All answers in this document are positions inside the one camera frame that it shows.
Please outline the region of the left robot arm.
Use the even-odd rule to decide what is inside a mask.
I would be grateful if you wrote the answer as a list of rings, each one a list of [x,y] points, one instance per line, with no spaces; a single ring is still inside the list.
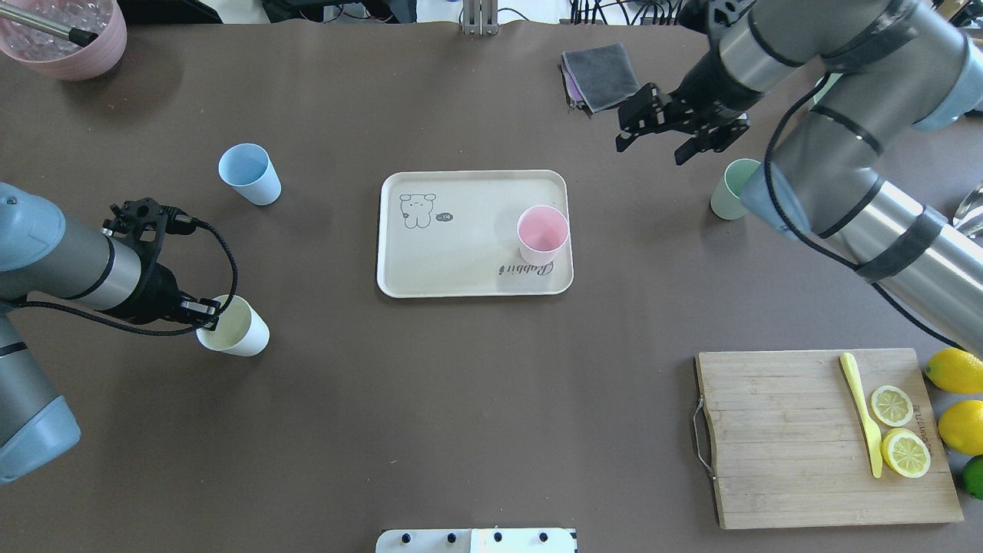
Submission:
[[[1,478],[9,484],[63,455],[81,430],[66,399],[36,361],[10,316],[47,309],[137,335],[176,323],[176,336],[217,328],[227,301],[196,298],[158,261],[167,235],[205,230],[206,221],[150,198],[112,204],[101,230],[56,204],[1,186]]]

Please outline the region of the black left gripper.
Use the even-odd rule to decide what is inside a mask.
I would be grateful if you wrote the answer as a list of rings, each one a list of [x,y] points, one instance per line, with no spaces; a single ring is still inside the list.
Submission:
[[[194,328],[214,328],[220,302],[214,299],[186,299],[174,273],[155,263],[129,298],[108,310],[108,315],[128,323],[145,325],[158,320],[186,323]]]

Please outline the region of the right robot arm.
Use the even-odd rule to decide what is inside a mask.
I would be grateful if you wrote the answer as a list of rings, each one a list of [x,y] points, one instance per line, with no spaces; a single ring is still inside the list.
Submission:
[[[672,92],[646,84],[618,110],[624,151],[678,131],[675,151],[726,150],[746,113],[814,58],[832,87],[789,136],[777,128],[743,195],[784,235],[850,267],[931,323],[942,342],[981,354],[981,248],[947,217],[875,172],[909,128],[943,128],[981,102],[981,52],[921,1],[686,1],[710,49]]]

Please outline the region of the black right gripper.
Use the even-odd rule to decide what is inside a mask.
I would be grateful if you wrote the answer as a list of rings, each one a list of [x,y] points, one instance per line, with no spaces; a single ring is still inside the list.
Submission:
[[[677,90],[668,94],[646,83],[622,102],[615,147],[624,153],[641,136],[681,131],[695,136],[674,151],[678,167],[696,154],[723,153],[750,128],[746,112],[764,95],[727,70],[720,50],[710,50]]]

